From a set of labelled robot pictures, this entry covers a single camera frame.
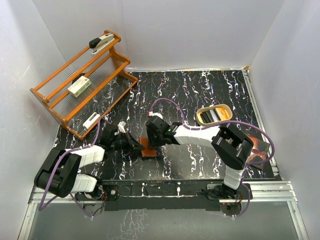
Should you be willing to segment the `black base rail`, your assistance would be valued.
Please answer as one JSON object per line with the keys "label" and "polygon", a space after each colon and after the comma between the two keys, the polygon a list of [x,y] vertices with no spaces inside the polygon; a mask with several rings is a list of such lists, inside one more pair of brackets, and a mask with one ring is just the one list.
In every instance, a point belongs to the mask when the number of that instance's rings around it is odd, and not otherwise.
{"label": "black base rail", "polygon": [[242,183],[237,190],[222,180],[101,180],[93,192],[78,193],[79,201],[100,203],[105,211],[202,209],[219,211],[223,204],[230,209],[251,200],[251,186]]}

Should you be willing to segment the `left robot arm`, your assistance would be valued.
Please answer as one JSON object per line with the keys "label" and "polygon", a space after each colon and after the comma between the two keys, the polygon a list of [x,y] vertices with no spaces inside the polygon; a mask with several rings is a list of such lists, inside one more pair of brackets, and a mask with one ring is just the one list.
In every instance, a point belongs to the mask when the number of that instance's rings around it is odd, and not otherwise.
{"label": "left robot arm", "polygon": [[108,124],[95,144],[78,150],[52,148],[34,178],[34,185],[60,198],[86,193],[97,200],[103,195],[104,188],[98,184],[97,177],[82,174],[79,169],[101,163],[111,150],[131,155],[144,149],[123,126]]}

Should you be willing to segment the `brown leather card holder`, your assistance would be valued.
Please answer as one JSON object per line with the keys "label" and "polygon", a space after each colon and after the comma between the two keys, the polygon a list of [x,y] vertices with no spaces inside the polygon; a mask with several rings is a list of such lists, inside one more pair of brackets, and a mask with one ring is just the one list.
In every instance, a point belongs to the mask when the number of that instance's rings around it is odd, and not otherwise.
{"label": "brown leather card holder", "polygon": [[154,158],[157,156],[156,149],[149,146],[149,140],[147,137],[140,136],[139,143],[144,147],[144,149],[141,150],[141,156],[143,158]]}

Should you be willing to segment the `black and beige stapler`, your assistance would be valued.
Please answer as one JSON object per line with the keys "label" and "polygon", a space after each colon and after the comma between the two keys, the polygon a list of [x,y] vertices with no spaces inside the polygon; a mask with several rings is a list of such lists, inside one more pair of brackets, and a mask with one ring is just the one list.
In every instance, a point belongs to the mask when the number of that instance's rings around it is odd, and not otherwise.
{"label": "black and beige stapler", "polygon": [[91,49],[91,54],[95,55],[109,45],[115,39],[112,33],[107,33],[89,42],[89,48]]}

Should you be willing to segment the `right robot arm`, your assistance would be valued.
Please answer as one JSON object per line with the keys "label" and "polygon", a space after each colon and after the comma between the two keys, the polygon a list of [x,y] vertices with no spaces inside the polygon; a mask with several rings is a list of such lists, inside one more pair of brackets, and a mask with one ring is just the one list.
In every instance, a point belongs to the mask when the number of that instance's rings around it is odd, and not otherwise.
{"label": "right robot arm", "polygon": [[200,145],[216,151],[226,165],[221,185],[207,189],[208,198],[236,199],[241,192],[241,179],[253,141],[227,120],[212,127],[189,127],[180,122],[171,125],[159,116],[151,116],[146,122],[148,144],[151,148],[164,145]]}

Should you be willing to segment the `dark red picture book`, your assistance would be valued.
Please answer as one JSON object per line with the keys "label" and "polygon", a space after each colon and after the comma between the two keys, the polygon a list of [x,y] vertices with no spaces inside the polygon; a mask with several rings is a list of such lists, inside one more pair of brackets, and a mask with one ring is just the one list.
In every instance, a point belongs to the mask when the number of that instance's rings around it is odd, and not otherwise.
{"label": "dark red picture book", "polygon": [[246,136],[253,142],[253,148],[251,149],[251,153],[246,161],[247,167],[263,170],[264,163],[257,163],[267,159],[270,144],[252,135],[247,134]]}

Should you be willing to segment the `orange wooden shelf rack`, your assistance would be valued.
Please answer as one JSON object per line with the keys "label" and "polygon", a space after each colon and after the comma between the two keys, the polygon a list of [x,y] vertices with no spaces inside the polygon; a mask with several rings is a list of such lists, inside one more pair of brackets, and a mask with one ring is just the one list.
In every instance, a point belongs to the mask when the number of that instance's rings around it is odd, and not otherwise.
{"label": "orange wooden shelf rack", "polygon": [[[106,34],[113,34],[114,40],[97,54],[91,54],[88,44],[47,79],[30,89],[61,127],[81,140],[98,123],[97,120],[89,129],[83,127],[92,113],[97,112],[104,117],[138,83],[138,79],[126,71],[131,62],[129,58],[115,49],[121,37],[110,30],[105,30],[101,36]],[[81,76],[90,79],[91,85],[79,97],[74,97],[68,88]]]}

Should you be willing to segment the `silver card in tray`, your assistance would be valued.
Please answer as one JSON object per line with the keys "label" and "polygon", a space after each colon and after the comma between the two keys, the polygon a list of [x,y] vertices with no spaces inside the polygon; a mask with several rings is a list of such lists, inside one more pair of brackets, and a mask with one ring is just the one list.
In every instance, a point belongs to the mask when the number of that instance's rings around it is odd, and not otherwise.
{"label": "silver card in tray", "polygon": [[219,122],[221,120],[218,113],[214,109],[210,109],[209,112],[214,122]]}

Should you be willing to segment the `small white box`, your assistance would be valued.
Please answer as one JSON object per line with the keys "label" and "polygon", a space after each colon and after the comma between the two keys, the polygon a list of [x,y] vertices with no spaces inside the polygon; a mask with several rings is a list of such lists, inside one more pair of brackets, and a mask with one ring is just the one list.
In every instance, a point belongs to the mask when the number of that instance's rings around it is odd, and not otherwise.
{"label": "small white box", "polygon": [[97,112],[93,112],[92,115],[82,124],[82,126],[88,130],[101,116]]}

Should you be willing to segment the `white staples box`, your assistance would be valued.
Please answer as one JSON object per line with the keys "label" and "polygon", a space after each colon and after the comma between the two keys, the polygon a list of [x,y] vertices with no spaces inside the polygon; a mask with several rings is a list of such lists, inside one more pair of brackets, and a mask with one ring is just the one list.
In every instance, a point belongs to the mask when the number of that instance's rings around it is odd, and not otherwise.
{"label": "white staples box", "polygon": [[67,89],[68,92],[74,97],[79,97],[89,86],[91,81],[85,76],[80,76],[71,86]]}

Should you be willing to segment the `beige oval tray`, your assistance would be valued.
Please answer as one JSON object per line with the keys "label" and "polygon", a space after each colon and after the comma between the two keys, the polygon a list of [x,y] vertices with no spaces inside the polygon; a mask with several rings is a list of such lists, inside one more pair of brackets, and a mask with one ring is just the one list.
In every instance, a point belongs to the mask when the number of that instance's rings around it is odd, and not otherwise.
{"label": "beige oval tray", "polygon": [[226,104],[202,107],[196,112],[196,121],[199,126],[208,126],[213,123],[231,120],[233,112]]}

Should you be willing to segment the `orange card in tray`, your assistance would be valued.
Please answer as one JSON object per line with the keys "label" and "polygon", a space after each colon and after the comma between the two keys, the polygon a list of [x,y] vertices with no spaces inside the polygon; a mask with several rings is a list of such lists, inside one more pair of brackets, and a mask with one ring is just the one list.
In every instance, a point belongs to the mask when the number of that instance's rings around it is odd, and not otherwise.
{"label": "orange card in tray", "polygon": [[225,120],[229,120],[230,119],[230,115],[229,115],[228,111],[224,107],[216,107],[214,110],[217,113],[218,118],[221,121],[225,121]]}

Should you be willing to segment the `black card in tray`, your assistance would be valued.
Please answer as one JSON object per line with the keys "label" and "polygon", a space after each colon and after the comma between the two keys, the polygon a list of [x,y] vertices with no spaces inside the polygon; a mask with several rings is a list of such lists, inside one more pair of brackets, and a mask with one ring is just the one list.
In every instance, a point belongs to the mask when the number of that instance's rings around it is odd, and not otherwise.
{"label": "black card in tray", "polygon": [[214,122],[210,112],[203,111],[200,116],[204,124],[211,124]]}

